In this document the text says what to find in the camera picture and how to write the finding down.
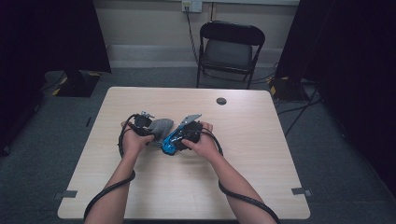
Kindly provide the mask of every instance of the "hand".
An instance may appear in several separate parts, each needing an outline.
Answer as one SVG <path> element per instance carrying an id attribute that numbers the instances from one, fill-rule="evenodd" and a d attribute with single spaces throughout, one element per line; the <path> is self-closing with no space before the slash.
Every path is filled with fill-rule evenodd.
<path id="1" fill-rule="evenodd" d="M 129 154 L 139 154 L 146 146 L 147 142 L 154 139 L 154 135 L 140 136 L 134 132 L 131 127 L 132 123 L 129 122 L 125 128 L 125 131 L 131 129 L 124 133 L 122 139 L 122 148 L 124 151 L 124 156 Z"/>
<path id="2" fill-rule="evenodd" d="M 213 130 L 212 124 L 206 123 L 206 122 L 201 122 L 201 124 L 203 125 L 203 129 L 202 129 L 203 132 L 208 133 L 208 131 L 205 129 L 208 129 L 210 132 L 212 132 L 212 130 Z M 215 142 L 207 134 L 201 133 L 201 137 L 197 143 L 193 143 L 192 141 L 187 140 L 187 139 L 183 139 L 183 140 L 181 140 L 181 142 L 186 147 L 191 148 L 198 155 L 204 157 L 205 159 L 207 159 L 209 161 L 213 158 L 216 158 L 217 156 L 220 156 Z"/>

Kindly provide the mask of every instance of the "chair backrest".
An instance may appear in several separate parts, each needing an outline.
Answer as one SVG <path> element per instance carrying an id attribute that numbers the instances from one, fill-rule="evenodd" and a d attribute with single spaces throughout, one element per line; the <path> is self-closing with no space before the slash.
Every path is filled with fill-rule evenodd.
<path id="1" fill-rule="evenodd" d="M 260 46 L 265 41 L 264 33 L 252 25 L 227 21 L 210 21 L 200 30 L 200 37 L 252 46 Z"/>

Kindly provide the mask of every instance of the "person's right hand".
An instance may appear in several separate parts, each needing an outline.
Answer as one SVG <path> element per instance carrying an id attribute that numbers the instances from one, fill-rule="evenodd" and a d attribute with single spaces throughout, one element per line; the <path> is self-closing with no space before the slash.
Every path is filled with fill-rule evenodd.
<path id="1" fill-rule="evenodd" d="M 212 132 L 213 130 L 212 124 L 206 122 L 200 122 L 200 123 L 203 125 L 203 129 L 202 129 L 203 132 L 207 132 L 207 130 L 205 129 L 208 129 L 210 132 Z M 215 142 L 207 134 L 201 133 L 201 137 L 197 143 L 193 143 L 192 141 L 187 139 L 181 140 L 181 143 L 183 143 L 186 147 L 191 148 L 198 155 L 204 157 L 209 161 L 217 156 L 220 156 Z"/>

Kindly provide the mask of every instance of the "person's left hand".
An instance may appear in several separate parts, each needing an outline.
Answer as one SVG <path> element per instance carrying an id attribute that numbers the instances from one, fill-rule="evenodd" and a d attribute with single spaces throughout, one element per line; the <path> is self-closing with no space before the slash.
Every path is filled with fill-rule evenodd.
<path id="1" fill-rule="evenodd" d="M 140 136 L 134 132 L 131 128 L 132 123 L 129 122 L 125 128 L 125 131 L 131 129 L 124 133 L 122 140 L 122 148 L 124 151 L 124 156 L 129 154 L 139 154 L 145 147 L 146 143 L 154 139 L 154 135 Z"/>

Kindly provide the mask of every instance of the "baseboard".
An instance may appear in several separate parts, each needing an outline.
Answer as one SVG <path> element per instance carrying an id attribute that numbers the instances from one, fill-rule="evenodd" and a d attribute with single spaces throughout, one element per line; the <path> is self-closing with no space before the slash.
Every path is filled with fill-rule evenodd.
<path id="1" fill-rule="evenodd" d="M 263 49 L 257 67 L 274 66 L 279 61 L 282 50 Z M 191 47 L 108 45 L 107 55 L 112 68 L 196 66 Z"/>

